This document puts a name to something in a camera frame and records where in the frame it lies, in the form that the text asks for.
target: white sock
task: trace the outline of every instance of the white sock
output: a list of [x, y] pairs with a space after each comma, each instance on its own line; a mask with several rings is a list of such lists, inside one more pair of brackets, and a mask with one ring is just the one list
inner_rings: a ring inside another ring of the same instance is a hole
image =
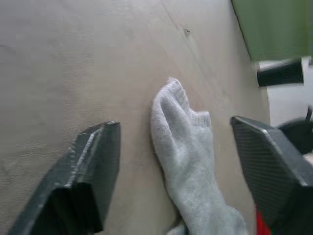
[[166, 233], [166, 235], [188, 235], [188, 229], [183, 220], [179, 224]]
[[225, 203], [215, 180], [210, 114], [191, 110], [174, 78], [153, 102], [151, 133], [167, 191], [190, 234], [246, 234], [242, 216]]

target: white wall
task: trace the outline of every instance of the white wall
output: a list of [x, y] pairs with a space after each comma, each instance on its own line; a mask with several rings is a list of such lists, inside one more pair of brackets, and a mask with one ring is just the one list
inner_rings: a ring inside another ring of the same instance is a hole
[[[260, 63], [268, 67], [274, 63]], [[308, 59], [302, 61], [304, 85], [282, 85], [268, 87], [270, 123], [273, 126], [294, 118], [305, 118], [309, 104], [313, 106], [313, 67]]]

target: black object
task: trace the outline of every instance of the black object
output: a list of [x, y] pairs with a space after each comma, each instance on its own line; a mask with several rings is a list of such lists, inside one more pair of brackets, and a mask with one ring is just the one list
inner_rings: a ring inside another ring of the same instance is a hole
[[9, 235], [87, 235], [103, 230], [119, 157], [119, 123], [80, 133], [42, 179]]
[[303, 83], [301, 60], [259, 70], [257, 76], [259, 87]]
[[230, 121], [243, 174], [273, 234], [311, 235], [313, 167], [278, 128], [245, 117]]
[[278, 128], [301, 154], [311, 153], [313, 150], [313, 121], [311, 121], [312, 108], [308, 107], [307, 117], [299, 118]]

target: sock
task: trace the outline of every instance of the sock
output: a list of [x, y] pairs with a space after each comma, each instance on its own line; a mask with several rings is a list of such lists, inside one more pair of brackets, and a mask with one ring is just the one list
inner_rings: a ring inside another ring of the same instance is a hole
[[226, 204], [215, 180], [210, 114], [191, 110], [174, 78], [153, 102], [151, 134], [168, 194], [189, 233], [246, 234], [242, 216]]
[[166, 233], [166, 235], [188, 235], [188, 229], [183, 220], [179, 224]]

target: sock cuff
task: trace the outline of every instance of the sock cuff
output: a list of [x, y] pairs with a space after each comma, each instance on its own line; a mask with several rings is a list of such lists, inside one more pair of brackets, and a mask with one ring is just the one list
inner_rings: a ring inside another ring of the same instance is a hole
[[196, 126], [211, 126], [211, 118], [209, 112], [195, 112], [190, 109], [192, 123]]
[[175, 96], [186, 114], [190, 117], [193, 125], [211, 126], [211, 118], [209, 112], [195, 112], [189, 108], [189, 100], [181, 83], [175, 78], [169, 78], [168, 89]]

